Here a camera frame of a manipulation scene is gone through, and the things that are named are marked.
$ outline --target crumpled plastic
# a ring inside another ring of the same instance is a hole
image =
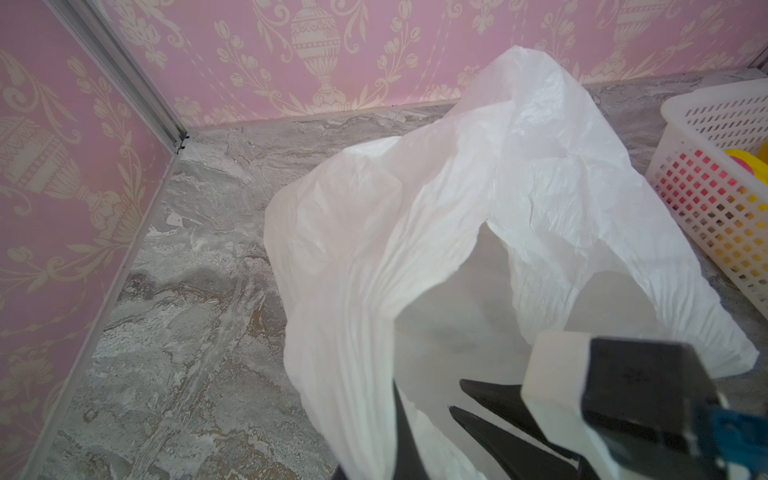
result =
[[[543,330],[688,342],[713,376],[756,362],[590,95],[539,51],[510,49],[443,119],[284,187],[264,244],[286,371],[351,479],[392,476],[393,378],[431,478],[505,478],[447,406],[503,424],[458,379],[520,382]]]

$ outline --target pink wallpaper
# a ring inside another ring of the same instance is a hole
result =
[[[511,45],[584,83],[739,68],[765,0],[93,0],[188,126],[457,98]]]
[[[3,2],[0,94],[0,478],[16,478],[170,153],[42,0]]]

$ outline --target metal strip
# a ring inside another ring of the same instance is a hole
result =
[[[45,0],[83,49],[101,67],[169,151],[187,131],[145,78],[101,16],[86,0]]]

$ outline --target white plastic bag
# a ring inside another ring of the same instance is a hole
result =
[[[545,329],[689,342],[714,376],[756,361],[589,94],[538,51],[284,187],[264,243],[286,371],[352,480],[391,478],[393,378],[433,480],[506,478],[447,406],[503,425],[458,379],[520,382]]]

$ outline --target patterned wallpaper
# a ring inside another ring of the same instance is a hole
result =
[[[92,0],[192,127],[459,97],[511,45],[584,83],[748,65],[765,0]]]
[[[0,478],[16,478],[170,153],[42,0],[3,1],[0,94]]]

